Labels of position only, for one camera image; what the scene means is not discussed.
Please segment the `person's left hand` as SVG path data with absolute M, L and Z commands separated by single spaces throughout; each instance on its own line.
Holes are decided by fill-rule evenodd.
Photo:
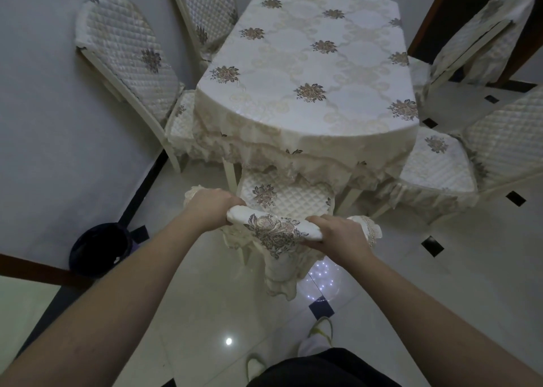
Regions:
M 188 202 L 181 219 L 194 231 L 210 232 L 230 224 L 227 212 L 234 206 L 245 206 L 241 198 L 222 189 L 200 189 Z

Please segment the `person's right hand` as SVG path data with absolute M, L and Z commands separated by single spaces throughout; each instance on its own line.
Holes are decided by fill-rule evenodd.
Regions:
M 307 221 L 319 227 L 326 249 L 315 249 L 345 270 L 351 271 L 374 261 L 369 243 L 360 224 L 330 215 L 309 216 Z

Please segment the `chair with large floral cover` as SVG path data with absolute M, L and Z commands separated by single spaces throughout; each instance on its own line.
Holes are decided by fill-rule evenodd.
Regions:
M 243 264 L 250 253 L 260 253 L 267 293 L 292 301 L 298 282 L 324 259 L 323 253 L 303 243 L 322 240 L 320 228 L 306 218 L 333 214 L 332 187 L 312 185 L 302 176 L 289 183 L 275 169 L 244 169 L 236 194 L 245 205 L 227 212 L 231 225 L 221 228 L 226 246 L 238 252 Z

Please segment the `person's left forearm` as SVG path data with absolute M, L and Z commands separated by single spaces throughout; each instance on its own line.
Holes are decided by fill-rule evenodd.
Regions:
M 190 248 L 223 225 L 175 218 L 58 316 L 0 375 L 0 387 L 112 387 Z

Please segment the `person's right forearm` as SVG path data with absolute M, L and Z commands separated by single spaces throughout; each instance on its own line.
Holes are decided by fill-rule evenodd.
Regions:
M 390 322 L 432 387 L 543 387 L 543 376 L 371 252 L 343 267 Z

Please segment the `person's white right slipper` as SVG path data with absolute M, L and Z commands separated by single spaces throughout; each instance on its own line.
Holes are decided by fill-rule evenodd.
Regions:
M 314 356 L 333 348 L 333 326 L 326 316 L 321 317 L 299 345 L 297 358 Z

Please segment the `person's white slipper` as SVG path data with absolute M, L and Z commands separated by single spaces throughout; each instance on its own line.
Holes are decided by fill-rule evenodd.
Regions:
M 267 370 L 267 365 L 259 355 L 254 353 L 248 355 L 246 361 L 246 374 L 248 383 L 261 375 L 265 370 Z
M 314 356 L 333 348 L 333 326 L 326 316 L 321 317 L 299 345 L 297 358 Z

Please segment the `person's black trousers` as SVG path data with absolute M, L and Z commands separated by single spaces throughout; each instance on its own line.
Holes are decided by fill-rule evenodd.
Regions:
M 347 349 L 289 358 L 249 381 L 247 387 L 402 387 Z

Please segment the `person's white left slipper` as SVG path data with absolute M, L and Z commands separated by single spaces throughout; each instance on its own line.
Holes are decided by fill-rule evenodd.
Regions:
M 259 355 L 254 353 L 248 355 L 246 361 L 246 374 L 248 383 L 261 375 L 265 370 L 267 370 L 267 365 Z

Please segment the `white chair with quilted cover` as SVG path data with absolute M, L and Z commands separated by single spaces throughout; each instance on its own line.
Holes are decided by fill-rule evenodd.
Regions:
M 543 85 L 449 134 L 421 127 L 399 174 L 376 193 L 370 218 L 398 204 L 428 224 L 543 176 Z
M 204 73 L 236 25 L 236 0 L 175 0 Z
M 535 0 L 489 0 L 442 47 L 431 63 L 408 55 L 419 119 L 429 95 L 462 69 L 461 83 L 484 87 L 498 81 L 532 13 Z
M 151 129 L 175 172 L 189 157 L 203 158 L 192 134 L 194 91 L 178 79 L 134 3 L 86 0 L 77 14 L 74 40 L 105 87 Z

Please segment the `cream floral tablecloth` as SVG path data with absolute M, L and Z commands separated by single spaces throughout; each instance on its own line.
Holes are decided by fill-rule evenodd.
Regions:
M 195 91 L 202 148 L 336 194 L 399 176 L 418 129 L 393 0 L 251 0 Z

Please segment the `black waste bin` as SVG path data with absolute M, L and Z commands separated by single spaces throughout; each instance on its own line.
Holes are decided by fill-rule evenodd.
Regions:
M 126 259 L 132 253 L 134 244 L 129 231 L 119 223 L 94 226 L 72 246 L 69 269 L 80 276 L 97 280 Z

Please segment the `brown wooden door threshold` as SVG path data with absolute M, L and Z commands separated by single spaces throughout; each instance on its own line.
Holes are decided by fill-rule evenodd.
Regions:
M 94 281 L 71 271 L 0 254 L 0 276 L 87 290 Z

